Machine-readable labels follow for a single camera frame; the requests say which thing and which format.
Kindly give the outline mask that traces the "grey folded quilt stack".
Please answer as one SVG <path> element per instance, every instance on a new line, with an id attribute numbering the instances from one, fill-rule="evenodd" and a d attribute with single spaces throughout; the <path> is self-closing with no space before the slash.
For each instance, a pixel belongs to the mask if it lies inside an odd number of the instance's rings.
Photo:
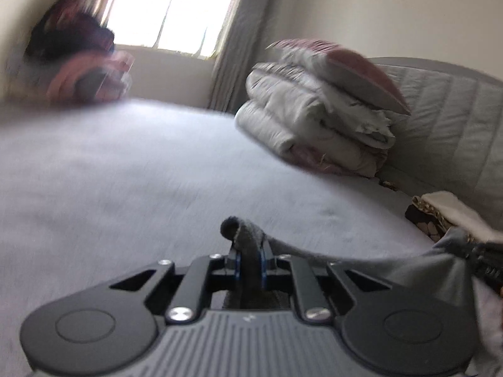
<path id="1" fill-rule="evenodd" d="M 279 55 L 253 66 L 237 126 L 276 156 L 328 174 L 373 178 L 395 145 L 392 114 Z"/>

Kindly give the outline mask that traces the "pink grey folded blanket pile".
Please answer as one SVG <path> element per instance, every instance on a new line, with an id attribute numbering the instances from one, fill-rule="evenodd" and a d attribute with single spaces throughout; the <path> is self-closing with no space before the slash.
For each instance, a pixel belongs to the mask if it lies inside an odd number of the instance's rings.
<path id="1" fill-rule="evenodd" d="M 43 61 L 16 49 L 5 66 L 8 97 L 50 104 L 118 101 L 130 90 L 134 60 L 126 51 L 83 51 Z"/>

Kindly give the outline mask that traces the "red grey pillow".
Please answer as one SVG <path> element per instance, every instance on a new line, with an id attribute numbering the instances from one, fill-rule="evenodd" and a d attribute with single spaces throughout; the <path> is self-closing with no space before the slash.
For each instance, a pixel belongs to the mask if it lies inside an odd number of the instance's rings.
<path id="1" fill-rule="evenodd" d="M 344 46 L 316 39 L 283 39 L 268 46 L 280 60 L 303 67 L 373 107 L 401 115 L 411 113 L 392 80 L 368 58 Z"/>

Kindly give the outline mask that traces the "cream cloth on patterned bag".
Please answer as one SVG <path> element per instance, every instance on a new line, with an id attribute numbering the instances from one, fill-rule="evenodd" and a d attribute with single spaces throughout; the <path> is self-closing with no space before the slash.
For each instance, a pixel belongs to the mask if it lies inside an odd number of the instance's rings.
<path id="1" fill-rule="evenodd" d="M 451 227 L 464 229 L 469 242 L 502 243 L 502 231 L 492 228 L 478 212 L 461 202 L 452 192 L 414 196 L 405 217 L 435 243 Z"/>

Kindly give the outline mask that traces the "dark knitted clothes pile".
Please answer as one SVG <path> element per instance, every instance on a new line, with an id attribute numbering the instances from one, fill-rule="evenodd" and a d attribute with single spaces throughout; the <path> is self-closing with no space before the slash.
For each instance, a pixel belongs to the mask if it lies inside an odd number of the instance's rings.
<path id="1" fill-rule="evenodd" d="M 34 26 L 25 56 L 54 61 L 83 51 L 111 53 L 114 34 L 75 0 L 57 0 Z"/>

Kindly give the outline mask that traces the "grey garment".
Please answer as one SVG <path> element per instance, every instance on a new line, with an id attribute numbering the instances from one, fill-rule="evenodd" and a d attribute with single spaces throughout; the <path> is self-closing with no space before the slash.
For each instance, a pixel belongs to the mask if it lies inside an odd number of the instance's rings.
<path id="1" fill-rule="evenodd" d="M 478 375 L 502 375 L 502 299 L 484 281 L 471 276 L 467 264 L 460 258 L 439 249 L 422 255 L 374 260 L 316 254 L 273 238 L 254 223 L 234 216 L 221 224 L 221 233 L 254 265 L 258 264 L 259 248 L 268 242 L 275 255 L 298 256 L 314 266 L 329 262 L 350 264 L 370 275 L 467 308 L 477 315 L 481 333 L 481 346 L 473 360 Z"/>

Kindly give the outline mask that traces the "beige curtain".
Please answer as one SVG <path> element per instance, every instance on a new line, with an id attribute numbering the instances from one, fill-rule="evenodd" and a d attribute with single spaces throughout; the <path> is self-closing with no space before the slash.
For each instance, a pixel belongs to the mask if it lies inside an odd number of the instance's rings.
<path id="1" fill-rule="evenodd" d="M 238 0 L 212 72 L 208 108 L 233 113 L 242 103 L 245 80 L 274 0 Z"/>

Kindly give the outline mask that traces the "grey bed sheet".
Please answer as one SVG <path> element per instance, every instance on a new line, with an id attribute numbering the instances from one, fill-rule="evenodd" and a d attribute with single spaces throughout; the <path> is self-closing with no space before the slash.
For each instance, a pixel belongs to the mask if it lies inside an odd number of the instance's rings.
<path id="1" fill-rule="evenodd" d="M 280 160 L 232 117 L 155 101 L 1 106 L 1 373 L 23 376 L 24 318 L 159 259 L 224 253 L 230 216 L 311 252 L 419 254 L 410 199 Z"/>

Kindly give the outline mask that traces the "grey padded headboard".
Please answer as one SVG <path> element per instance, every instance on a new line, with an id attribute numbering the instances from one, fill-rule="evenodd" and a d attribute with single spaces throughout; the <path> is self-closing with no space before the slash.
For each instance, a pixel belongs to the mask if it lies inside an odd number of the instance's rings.
<path id="1" fill-rule="evenodd" d="M 502 81 L 442 61 L 375 58 L 411 110 L 393 118 L 379 177 L 410 196 L 452 192 L 502 227 Z"/>

